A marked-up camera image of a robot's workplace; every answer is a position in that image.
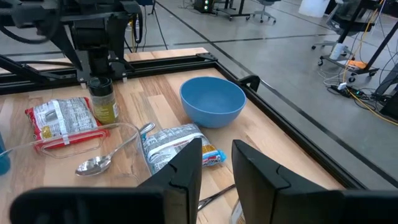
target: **concrete floor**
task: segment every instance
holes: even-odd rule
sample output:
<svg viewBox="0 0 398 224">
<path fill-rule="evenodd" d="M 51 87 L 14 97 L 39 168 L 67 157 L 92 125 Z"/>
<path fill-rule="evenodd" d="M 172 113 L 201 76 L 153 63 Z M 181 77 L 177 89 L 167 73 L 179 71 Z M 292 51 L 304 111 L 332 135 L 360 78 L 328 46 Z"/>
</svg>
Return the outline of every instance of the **concrete floor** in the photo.
<svg viewBox="0 0 398 224">
<path fill-rule="evenodd" d="M 258 17 L 229 21 L 221 12 L 218 17 L 199 14 L 180 8 L 182 0 L 159 0 L 156 11 L 169 49 L 204 47 L 237 76 L 260 76 L 268 85 L 261 86 L 259 94 L 359 181 L 371 189 L 398 187 L 397 127 L 359 108 L 353 100 L 326 90 L 323 78 L 318 75 L 317 62 L 319 56 L 330 53 L 330 48 L 311 50 L 311 46 L 315 42 L 336 40 L 338 36 L 327 28 L 325 17 L 299 14 L 300 2 L 282 0 L 267 7 L 266 11 L 277 18 L 275 25 L 272 21 L 261 24 Z M 244 12 L 261 9 L 257 2 L 245 1 Z M 396 20 L 381 17 L 385 34 Z M 155 16 L 147 16 L 147 28 L 145 51 L 165 49 Z M 17 30 L 17 33 L 29 37 L 35 31 Z M 131 42 L 129 32 L 126 38 Z M 371 58 L 383 38 L 379 23 L 364 41 L 362 60 Z M 14 60 L 63 57 L 51 43 L 25 45 L 2 34 L 0 41 L 0 54 Z M 383 50 L 374 67 L 382 68 L 396 53 L 397 41 L 398 33 L 389 42 L 390 52 L 387 48 Z M 348 37 L 345 44 L 351 47 L 353 42 L 354 38 Z M 393 66 L 390 62 L 386 70 Z M 337 71 L 328 63 L 322 69 Z M 354 84 L 376 88 L 379 77 L 380 72 L 373 78 L 361 75 Z"/>
</svg>

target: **ramen noodle package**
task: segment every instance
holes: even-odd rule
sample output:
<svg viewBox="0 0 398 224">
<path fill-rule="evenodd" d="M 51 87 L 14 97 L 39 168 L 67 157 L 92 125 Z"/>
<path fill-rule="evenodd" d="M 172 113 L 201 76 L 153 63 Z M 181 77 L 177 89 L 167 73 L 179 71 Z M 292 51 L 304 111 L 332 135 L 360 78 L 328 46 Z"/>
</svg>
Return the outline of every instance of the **ramen noodle package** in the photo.
<svg viewBox="0 0 398 224">
<path fill-rule="evenodd" d="M 161 170 L 194 138 L 201 138 L 203 166 L 212 166 L 226 159 L 224 152 L 210 144 L 198 126 L 185 124 L 176 128 L 163 129 L 152 136 L 144 137 L 144 154 L 152 175 Z"/>
<path fill-rule="evenodd" d="M 26 109 L 25 114 L 33 125 L 35 140 L 64 136 L 63 143 L 54 145 L 51 148 L 97 138 L 104 132 L 104 130 L 96 130 L 92 132 L 90 137 L 69 141 L 68 134 L 96 128 L 101 125 L 91 113 L 89 101 L 86 97 L 50 100 L 42 105 Z"/>
</svg>

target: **spice jar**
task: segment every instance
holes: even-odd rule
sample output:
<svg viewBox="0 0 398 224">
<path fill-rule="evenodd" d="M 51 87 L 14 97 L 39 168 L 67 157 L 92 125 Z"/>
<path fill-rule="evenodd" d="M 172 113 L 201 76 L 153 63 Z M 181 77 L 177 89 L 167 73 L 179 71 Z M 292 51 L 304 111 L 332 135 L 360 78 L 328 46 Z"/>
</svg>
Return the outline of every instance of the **spice jar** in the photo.
<svg viewBox="0 0 398 224">
<path fill-rule="evenodd" d="M 112 79 L 94 77 L 88 83 L 95 118 L 101 124 L 118 122 L 118 106 L 113 92 Z"/>
</svg>

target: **bowl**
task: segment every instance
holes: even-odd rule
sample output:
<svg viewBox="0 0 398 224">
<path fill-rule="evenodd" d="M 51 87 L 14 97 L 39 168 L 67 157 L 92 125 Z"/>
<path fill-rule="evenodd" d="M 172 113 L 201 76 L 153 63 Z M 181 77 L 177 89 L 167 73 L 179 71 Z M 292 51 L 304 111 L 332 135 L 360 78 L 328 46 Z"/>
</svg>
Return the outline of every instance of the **bowl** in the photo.
<svg viewBox="0 0 398 224">
<path fill-rule="evenodd" d="M 246 104 L 246 96 L 240 87 L 216 77 L 186 81 L 180 88 L 180 96 L 186 114 L 206 128 L 229 125 Z"/>
</svg>

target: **spoon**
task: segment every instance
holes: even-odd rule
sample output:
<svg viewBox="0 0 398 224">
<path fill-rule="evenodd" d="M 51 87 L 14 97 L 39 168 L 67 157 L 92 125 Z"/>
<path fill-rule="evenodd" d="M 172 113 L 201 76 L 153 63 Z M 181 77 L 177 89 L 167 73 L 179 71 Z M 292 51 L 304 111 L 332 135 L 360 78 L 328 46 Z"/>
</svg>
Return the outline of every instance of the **spoon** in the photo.
<svg viewBox="0 0 398 224">
<path fill-rule="evenodd" d="M 152 130 L 155 127 L 154 123 L 147 123 L 145 124 L 140 130 L 139 134 L 143 135 L 150 130 Z M 135 139 L 137 135 L 133 135 L 132 138 L 128 139 L 124 143 L 120 144 L 113 152 L 109 153 L 107 156 L 97 156 L 91 159 L 88 159 L 87 161 L 83 162 L 80 164 L 76 171 L 75 174 L 79 176 L 91 176 L 91 175 L 96 175 L 100 174 L 104 171 L 106 171 L 107 168 L 111 166 L 111 159 L 113 155 L 119 151 L 119 149 L 123 148 L 127 143 Z"/>
</svg>

